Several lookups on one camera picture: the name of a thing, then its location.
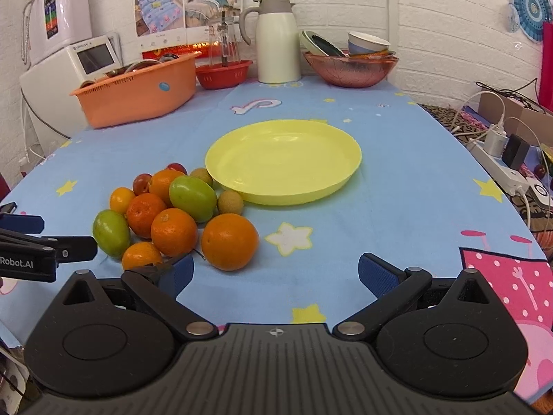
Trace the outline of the small front tangerine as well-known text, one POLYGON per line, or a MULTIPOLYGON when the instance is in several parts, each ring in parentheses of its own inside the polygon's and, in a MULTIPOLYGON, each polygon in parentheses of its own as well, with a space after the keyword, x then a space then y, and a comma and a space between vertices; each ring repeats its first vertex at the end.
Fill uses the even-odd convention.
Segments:
POLYGON ((121 263, 124 270, 130 270, 147 265, 161 265, 163 257, 152 243, 139 242, 125 250, 121 263))

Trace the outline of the green mango front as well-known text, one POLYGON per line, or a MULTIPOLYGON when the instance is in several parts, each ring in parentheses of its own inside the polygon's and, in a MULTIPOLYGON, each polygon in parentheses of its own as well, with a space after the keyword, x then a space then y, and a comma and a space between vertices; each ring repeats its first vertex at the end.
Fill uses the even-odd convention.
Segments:
POLYGON ((129 224, 116 211, 100 211, 93 223, 93 237, 99 248, 108 256, 121 259, 130 246, 129 224))

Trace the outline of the green mango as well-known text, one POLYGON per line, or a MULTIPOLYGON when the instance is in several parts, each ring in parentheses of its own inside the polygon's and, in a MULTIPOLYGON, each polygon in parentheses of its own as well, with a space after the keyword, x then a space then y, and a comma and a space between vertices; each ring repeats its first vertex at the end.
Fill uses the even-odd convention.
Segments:
POLYGON ((169 196, 173 207, 188 213, 197 223, 205 223, 214 215, 216 192, 200 178, 177 177, 170 185, 169 196))
POLYGON ((116 211, 100 211, 93 223, 93 237, 99 248, 108 256, 121 259, 130 246, 129 224, 116 211))

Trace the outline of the orange tangerine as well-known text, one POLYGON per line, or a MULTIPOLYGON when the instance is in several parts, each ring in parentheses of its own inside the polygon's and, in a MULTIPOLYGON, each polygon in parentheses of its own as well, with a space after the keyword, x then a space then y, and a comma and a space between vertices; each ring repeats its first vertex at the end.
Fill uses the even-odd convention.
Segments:
POLYGON ((151 176, 148 182, 148 191, 157 195, 168 207, 171 207, 170 186, 178 177, 185 174, 175 169, 163 169, 151 176))
POLYGON ((154 246, 167 257, 190 253, 198 242, 195 220, 178 208, 161 211, 151 225, 154 246))
POLYGON ((129 227, 140 238, 151 238, 151 227, 156 216, 167 208, 158 195, 143 193, 130 201, 125 211, 129 227))

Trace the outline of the yellow orange kumquat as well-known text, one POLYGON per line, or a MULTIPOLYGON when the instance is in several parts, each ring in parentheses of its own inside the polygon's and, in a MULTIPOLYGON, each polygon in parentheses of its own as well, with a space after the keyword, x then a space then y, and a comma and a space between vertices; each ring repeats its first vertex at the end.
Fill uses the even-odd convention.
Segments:
POLYGON ((127 187, 119 187, 112 191, 110 195, 110 209, 118 214, 125 215, 130 203, 136 195, 127 187))

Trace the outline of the large orange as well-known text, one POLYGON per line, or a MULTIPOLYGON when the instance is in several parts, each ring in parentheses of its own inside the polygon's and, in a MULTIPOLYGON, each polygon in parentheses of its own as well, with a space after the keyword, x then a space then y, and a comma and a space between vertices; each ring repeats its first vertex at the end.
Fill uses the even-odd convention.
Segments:
POLYGON ((245 268, 259 246, 254 225, 239 214, 220 214, 204 227, 200 239, 201 252, 214 267, 224 272, 245 268))

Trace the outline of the green mango top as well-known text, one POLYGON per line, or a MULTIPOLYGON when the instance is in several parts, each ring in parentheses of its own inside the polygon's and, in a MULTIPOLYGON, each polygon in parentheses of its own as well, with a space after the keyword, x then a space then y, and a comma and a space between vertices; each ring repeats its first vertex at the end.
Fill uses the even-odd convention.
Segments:
POLYGON ((197 223, 205 223, 214 215, 216 192, 200 178, 177 177, 170 185, 169 196, 173 207, 188 213, 197 223))

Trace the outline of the red plum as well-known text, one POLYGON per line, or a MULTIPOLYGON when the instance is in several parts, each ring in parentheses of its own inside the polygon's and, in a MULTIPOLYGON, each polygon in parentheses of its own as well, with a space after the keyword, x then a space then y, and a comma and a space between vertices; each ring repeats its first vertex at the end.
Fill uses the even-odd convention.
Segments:
POLYGON ((149 192, 149 184, 151 181, 151 174, 141 173, 133 181, 132 190, 136 196, 149 192))
POLYGON ((169 164, 166 169, 172 169, 172 170, 176 170, 177 172, 179 173, 184 173, 184 175, 187 175, 187 170, 186 168, 180 164, 180 163, 177 163, 177 162, 174 162, 174 163, 171 163, 169 164))

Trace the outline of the orange tangerine back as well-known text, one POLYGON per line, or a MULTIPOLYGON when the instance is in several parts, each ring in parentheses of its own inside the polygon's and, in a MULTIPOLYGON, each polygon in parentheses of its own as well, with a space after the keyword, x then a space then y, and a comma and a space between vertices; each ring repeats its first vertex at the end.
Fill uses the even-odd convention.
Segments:
POLYGON ((163 169, 151 176, 148 182, 148 191, 157 195, 168 207, 171 207, 170 186, 178 177, 185 174, 175 169, 163 169))

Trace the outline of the brown longan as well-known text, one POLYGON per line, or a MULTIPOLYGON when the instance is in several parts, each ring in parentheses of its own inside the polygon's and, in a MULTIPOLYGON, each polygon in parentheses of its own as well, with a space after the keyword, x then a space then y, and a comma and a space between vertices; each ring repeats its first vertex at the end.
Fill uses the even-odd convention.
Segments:
POLYGON ((194 169, 190 174, 191 177, 198 178, 205 182, 207 185, 212 186, 214 181, 210 173, 207 172, 207 169, 205 168, 197 168, 194 169))
POLYGON ((244 201, 236 191, 224 190, 218 196, 217 210, 220 214, 241 215, 244 211, 244 201))

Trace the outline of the white appliance with screen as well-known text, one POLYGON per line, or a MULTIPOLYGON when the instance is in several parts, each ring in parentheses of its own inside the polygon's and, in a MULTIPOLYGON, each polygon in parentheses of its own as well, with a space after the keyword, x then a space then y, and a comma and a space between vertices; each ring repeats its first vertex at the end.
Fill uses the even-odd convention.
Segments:
POLYGON ((72 93, 117 70, 122 58, 119 34, 112 31, 63 47, 21 75, 21 91, 46 156, 88 127, 72 93))

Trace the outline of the yellow plastic plate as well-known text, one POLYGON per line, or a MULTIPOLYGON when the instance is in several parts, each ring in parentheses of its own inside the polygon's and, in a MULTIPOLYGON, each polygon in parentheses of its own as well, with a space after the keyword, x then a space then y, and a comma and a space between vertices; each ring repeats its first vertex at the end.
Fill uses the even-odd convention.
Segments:
POLYGON ((342 189, 361 163, 354 137, 313 120, 249 124, 220 137, 205 155, 205 168, 218 184, 266 206, 326 198, 342 189))

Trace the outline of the white charger plug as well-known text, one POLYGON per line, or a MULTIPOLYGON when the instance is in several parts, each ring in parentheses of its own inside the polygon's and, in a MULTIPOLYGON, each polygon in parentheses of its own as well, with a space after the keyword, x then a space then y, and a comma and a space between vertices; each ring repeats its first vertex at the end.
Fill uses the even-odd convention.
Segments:
POLYGON ((483 149, 490 156, 499 157, 503 154, 506 140, 503 124, 492 124, 486 132, 483 149))

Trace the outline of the green white dish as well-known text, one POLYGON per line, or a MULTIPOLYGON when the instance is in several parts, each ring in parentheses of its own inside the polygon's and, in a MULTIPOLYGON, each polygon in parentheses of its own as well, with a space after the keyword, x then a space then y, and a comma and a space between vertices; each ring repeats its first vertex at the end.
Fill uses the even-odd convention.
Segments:
POLYGON ((330 41, 313 31, 303 30, 299 33, 300 43, 311 54, 327 57, 345 57, 346 54, 330 41))

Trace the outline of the bedding wall poster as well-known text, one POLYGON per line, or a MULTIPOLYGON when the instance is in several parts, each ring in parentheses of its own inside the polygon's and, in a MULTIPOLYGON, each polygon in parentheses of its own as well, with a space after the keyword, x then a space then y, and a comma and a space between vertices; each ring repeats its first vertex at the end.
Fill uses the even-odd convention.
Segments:
POLYGON ((243 0, 133 0, 141 53, 171 47, 203 47, 221 21, 238 21, 243 0))

